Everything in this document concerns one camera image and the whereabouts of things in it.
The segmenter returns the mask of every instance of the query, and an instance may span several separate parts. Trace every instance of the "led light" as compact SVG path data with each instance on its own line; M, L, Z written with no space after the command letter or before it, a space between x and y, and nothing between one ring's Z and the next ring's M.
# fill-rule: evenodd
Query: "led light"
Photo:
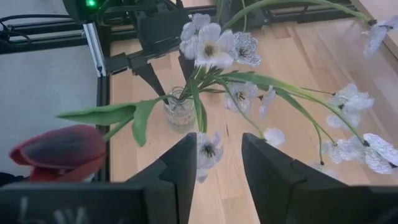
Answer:
M90 7L94 7L97 5L97 3L95 2L95 0L86 0L86 5L90 6Z

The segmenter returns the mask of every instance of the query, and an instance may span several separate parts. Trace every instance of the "glass vase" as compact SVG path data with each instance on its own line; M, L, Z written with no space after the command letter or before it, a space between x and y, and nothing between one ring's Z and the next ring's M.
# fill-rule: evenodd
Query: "glass vase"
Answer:
M172 88L171 95L178 98L183 91L180 86ZM166 119L170 127L177 133L187 133L193 128L196 121L196 112L193 100L176 100L169 98L169 104L164 104Z

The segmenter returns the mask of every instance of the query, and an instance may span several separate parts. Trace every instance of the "wooden table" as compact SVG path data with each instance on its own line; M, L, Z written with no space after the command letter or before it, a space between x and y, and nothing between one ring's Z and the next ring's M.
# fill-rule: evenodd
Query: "wooden table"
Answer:
M354 82L360 90L368 91L376 99L374 109L363 114L362 133L384 136L398 146L398 62L385 46L372 58L362 56L363 28L354 20L319 22L312 24L277 24L253 35L259 40L258 53L262 65L254 70L272 75L298 86L324 91L336 91ZM140 49L135 40L112 44L112 54L131 53ZM178 52L152 60L154 70L166 92L185 84L178 64ZM233 69L253 70L235 65ZM139 77L126 71L111 79L111 103L155 98L155 92ZM197 183L192 202L190 223L259 223L249 193L239 155L242 133L256 133L239 114L224 108L223 95L201 94L208 113L208 133L220 131L223 137L224 158L212 169L204 184ZM312 124L284 100L276 98L265 120L259 118L255 102L249 116L262 128L283 130L286 142L281 151L307 164L318 161L318 137ZM320 124L337 138L352 134L328 128L326 109L303 101ZM168 126L163 102L159 102L148 122L147 143L139 147L134 142L131 126L127 125L111 140L111 180L124 181L158 158L173 146L183 134L174 133ZM366 165L345 162L326 164L339 173L347 184L397 184L394 175L381 175Z

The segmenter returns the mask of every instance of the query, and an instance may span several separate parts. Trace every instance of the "flower center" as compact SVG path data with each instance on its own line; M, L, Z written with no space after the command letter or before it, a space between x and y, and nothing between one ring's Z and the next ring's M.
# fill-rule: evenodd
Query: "flower center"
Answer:
M243 48L243 47L241 47L240 49L239 49L239 56L241 56L241 57L247 57L249 55L249 50L248 49L245 49L245 48Z
M211 144L205 144L205 146L203 146L202 151L209 158L211 158L211 157L216 155L216 152L214 151L214 148L213 148L213 146Z
M242 92L242 91L237 92L237 93L236 93L236 98L237 98L239 101L243 101L244 99L246 99L246 93L245 93L245 92Z
M217 53L217 46L214 42L208 41L205 45L205 55L207 57L213 57Z

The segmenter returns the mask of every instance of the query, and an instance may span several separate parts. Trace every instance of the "flower petal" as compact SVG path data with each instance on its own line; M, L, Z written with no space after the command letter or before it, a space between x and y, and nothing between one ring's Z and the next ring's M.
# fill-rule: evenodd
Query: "flower petal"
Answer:
M220 53L215 57L203 57L201 54L198 55L198 58L195 60L195 65L209 65L218 67L221 69L226 69L232 65L234 62L233 58L229 56L227 53Z
M226 93L225 94L225 108L229 109L229 110L232 110L234 112L238 112L239 110L236 107L234 100L236 102L238 102L238 99L232 99L232 97L229 94Z
M276 97L276 91L274 90L273 86L270 86L268 89L267 95L262 97L261 106L260 106L260 117L265 118L267 114L267 109L269 104L274 100Z
M188 40L183 40L180 43L180 50L185 58L192 60L197 57L198 36L194 35Z
M363 138L369 143L371 149L378 152L385 160L398 166L398 150L394 149L392 144L371 133L364 134Z
M220 134L219 131L216 131L216 132L214 133L214 137L213 137L213 144L214 144L215 146L217 146L217 145L220 143L220 141L221 141L221 134Z
M365 161L370 169L379 174L392 174L392 167L374 150L365 151Z
M373 26L369 31L369 42L366 44L363 54L368 57L374 54L380 47L383 39L387 35L387 27Z
M250 33L237 32L234 34L235 46L239 51L240 48L247 50L248 54L254 54L256 52L258 41L251 37Z
M354 113L360 110L368 110L372 108L373 103L374 99L369 98L369 93L359 93L344 104L343 111Z
M192 23L196 30L200 30L203 26L210 23L210 16L208 14L196 13L192 16Z
M345 119L350 123L350 125L357 127L359 122L361 121L361 116L359 114L342 114ZM344 123L342 119L340 119L337 115L329 115L326 119L329 126L332 128L345 128L349 129L349 127Z
M253 84L252 82L246 82L244 84L244 92L248 94L248 97L250 97L250 99L257 97L258 90L258 86Z
M217 46L223 51L223 52L230 52L234 47L234 35L231 30L226 30L223 32L223 34L220 36L220 38L217 40Z
M284 133L277 128L269 128L264 132L264 137L267 143L273 147L277 147L285 142Z
M346 103L350 98L358 94L358 87L355 84L348 84L343 89L336 92L334 96L329 99L329 104L339 106Z
M195 35L195 32L196 32L195 25L192 22L188 22L182 27L180 38L181 40L188 40L189 38Z
M221 34L221 27L218 24L211 23L203 26L199 30L199 41L200 43L206 43L208 41L216 42Z
M260 55L249 55L247 57L240 57L236 61L244 65L257 67L261 64L262 57Z
M202 184L206 179L207 179L207 170L197 169L197 181L199 181L199 183Z

